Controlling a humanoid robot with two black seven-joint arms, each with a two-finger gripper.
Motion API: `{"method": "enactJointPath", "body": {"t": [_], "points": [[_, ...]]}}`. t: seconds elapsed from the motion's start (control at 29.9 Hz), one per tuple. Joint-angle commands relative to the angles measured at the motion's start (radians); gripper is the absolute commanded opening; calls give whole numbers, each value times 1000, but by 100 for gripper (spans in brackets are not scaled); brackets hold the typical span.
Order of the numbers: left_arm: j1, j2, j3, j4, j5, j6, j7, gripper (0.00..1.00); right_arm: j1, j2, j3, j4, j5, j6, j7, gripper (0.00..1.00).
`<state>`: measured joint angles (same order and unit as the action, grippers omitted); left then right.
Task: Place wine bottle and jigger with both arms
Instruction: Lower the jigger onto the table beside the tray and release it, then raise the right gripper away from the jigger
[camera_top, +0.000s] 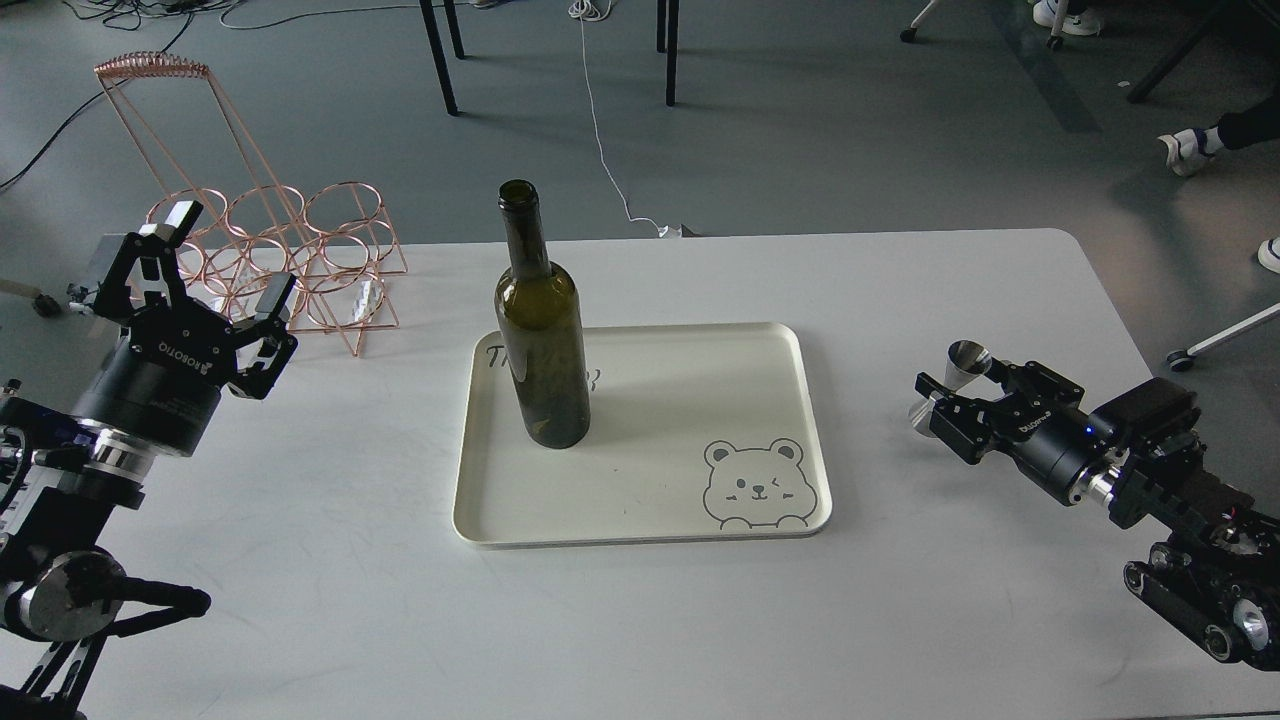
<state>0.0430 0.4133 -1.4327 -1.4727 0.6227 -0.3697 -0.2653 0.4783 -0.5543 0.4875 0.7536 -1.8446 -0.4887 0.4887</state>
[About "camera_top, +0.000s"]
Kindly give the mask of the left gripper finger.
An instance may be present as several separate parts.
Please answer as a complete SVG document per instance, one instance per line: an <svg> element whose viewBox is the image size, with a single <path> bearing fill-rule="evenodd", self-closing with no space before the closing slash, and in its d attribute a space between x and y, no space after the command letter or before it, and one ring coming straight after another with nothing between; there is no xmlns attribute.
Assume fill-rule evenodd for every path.
<svg viewBox="0 0 1280 720"><path fill-rule="evenodd" d="M287 318L287 304L296 282L296 275L289 272L271 273L259 295L252 318L233 325L233 350L257 343L257 354L246 369L239 369L237 360L232 361L236 373L228 384L236 397L266 398L297 350L298 342L288 332Z"/></svg>
<svg viewBox="0 0 1280 720"><path fill-rule="evenodd" d="M114 323L134 323L150 311L191 307L180 278L178 250L204 205L179 201L161 223L125 234L105 234L90 261L88 277L68 286L69 309Z"/></svg>

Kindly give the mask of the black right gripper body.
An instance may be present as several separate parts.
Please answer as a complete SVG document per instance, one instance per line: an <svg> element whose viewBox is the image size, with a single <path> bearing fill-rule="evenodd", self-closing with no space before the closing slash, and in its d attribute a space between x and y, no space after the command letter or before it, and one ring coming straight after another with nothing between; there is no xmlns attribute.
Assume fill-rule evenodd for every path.
<svg viewBox="0 0 1280 720"><path fill-rule="evenodd" d="M1089 479L1110 464L1110 442L1079 410L1083 395L1078 386L1053 398L1011 392L979 411L988 448L1006 454L1064 506L1079 503Z"/></svg>

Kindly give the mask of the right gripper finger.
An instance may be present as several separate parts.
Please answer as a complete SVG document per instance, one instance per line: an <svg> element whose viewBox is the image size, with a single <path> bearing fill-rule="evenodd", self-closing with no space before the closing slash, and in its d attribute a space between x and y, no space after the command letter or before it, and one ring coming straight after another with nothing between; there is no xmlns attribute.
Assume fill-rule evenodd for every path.
<svg viewBox="0 0 1280 720"><path fill-rule="evenodd" d="M1012 447L1012 437L1001 433L1012 428L1011 405L1002 398L965 398L924 372L916 375L915 391L924 398L928 432L966 464L977 465L989 451L1007 454Z"/></svg>
<svg viewBox="0 0 1280 720"><path fill-rule="evenodd" d="M1084 396L1074 380L1037 361L1015 364L993 359L986 378L1004 392L991 402L1000 411L1078 410Z"/></svg>

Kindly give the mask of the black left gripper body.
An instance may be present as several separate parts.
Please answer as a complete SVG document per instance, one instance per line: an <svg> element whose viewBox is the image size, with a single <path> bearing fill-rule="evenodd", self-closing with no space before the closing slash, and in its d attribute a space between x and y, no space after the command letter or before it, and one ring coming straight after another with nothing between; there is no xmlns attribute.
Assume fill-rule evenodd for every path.
<svg viewBox="0 0 1280 720"><path fill-rule="evenodd" d="M72 415L191 456L234 372L230 323L211 310L137 310L114 322L120 338Z"/></svg>

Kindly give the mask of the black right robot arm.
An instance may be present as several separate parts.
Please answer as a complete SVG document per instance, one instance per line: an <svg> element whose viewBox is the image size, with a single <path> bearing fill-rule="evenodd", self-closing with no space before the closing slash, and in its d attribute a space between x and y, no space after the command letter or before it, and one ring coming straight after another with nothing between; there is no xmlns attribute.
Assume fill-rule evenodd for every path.
<svg viewBox="0 0 1280 720"><path fill-rule="evenodd" d="M965 462L1000 452L1061 505L1089 497L1123 529L1165 525L1124 568L1126 588L1221 664L1277 669L1277 520L1204 469L1193 392L1155 378L1083 413L1079 384L996 359L947 382L920 373L915 389L915 423Z"/></svg>

